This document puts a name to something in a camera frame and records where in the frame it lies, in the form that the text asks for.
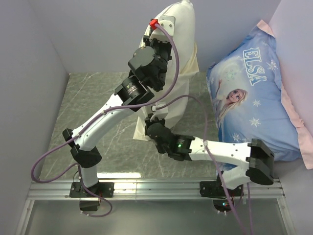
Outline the white pillow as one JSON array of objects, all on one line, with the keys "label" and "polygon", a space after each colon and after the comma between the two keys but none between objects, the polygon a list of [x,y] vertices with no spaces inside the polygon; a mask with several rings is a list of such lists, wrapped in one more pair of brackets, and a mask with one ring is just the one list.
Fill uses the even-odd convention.
[{"label": "white pillow", "polygon": [[181,0],[165,7],[155,18],[161,15],[173,16],[176,19],[173,39],[179,54],[178,80],[188,81],[199,72],[194,6],[189,0]]}]

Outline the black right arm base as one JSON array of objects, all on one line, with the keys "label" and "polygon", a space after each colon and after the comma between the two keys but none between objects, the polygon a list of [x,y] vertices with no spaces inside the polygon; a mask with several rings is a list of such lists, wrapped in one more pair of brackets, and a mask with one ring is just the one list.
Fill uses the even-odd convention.
[{"label": "black right arm base", "polygon": [[[236,207],[235,197],[239,197],[239,202],[241,202],[244,188],[243,185],[239,185],[235,189],[228,189],[228,194],[232,205]],[[222,184],[218,181],[200,181],[200,196],[205,198],[211,198],[213,201],[213,206],[218,213],[227,214],[231,212],[230,203],[227,200],[227,196],[224,192]]]}]

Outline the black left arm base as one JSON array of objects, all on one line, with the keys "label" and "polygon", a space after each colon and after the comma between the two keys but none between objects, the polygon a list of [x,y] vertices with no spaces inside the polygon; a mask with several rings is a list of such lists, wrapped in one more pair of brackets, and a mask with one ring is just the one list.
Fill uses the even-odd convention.
[{"label": "black left arm base", "polygon": [[[103,198],[112,198],[114,191],[113,182],[98,182],[89,188],[89,191]],[[87,192],[80,182],[71,184],[69,198],[80,199],[79,207],[83,212],[96,212],[100,206],[100,199]]]}]

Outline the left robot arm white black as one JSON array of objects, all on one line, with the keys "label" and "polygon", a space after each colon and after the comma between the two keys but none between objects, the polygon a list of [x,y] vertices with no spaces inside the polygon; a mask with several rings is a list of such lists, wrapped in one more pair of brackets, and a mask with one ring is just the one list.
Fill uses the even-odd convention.
[{"label": "left robot arm white black", "polygon": [[172,45],[168,41],[148,40],[129,60],[127,78],[114,90],[109,100],[88,121],[74,130],[65,129],[63,137],[69,143],[73,159],[80,165],[83,183],[81,191],[87,197],[98,193],[97,164],[102,157],[96,148],[99,140],[124,118],[137,112],[140,105],[151,101],[163,90]]}]

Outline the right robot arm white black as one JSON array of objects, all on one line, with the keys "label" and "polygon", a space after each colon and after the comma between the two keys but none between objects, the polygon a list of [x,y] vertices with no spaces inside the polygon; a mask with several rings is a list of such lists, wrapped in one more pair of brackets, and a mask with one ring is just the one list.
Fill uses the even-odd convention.
[{"label": "right robot arm white black", "polygon": [[160,154],[176,161],[216,161],[235,167],[223,171],[215,184],[219,195],[228,195],[240,185],[274,183],[274,153],[259,139],[251,142],[226,143],[205,141],[198,137],[179,135],[165,126],[165,120],[149,114],[145,118],[145,135],[156,145]]}]

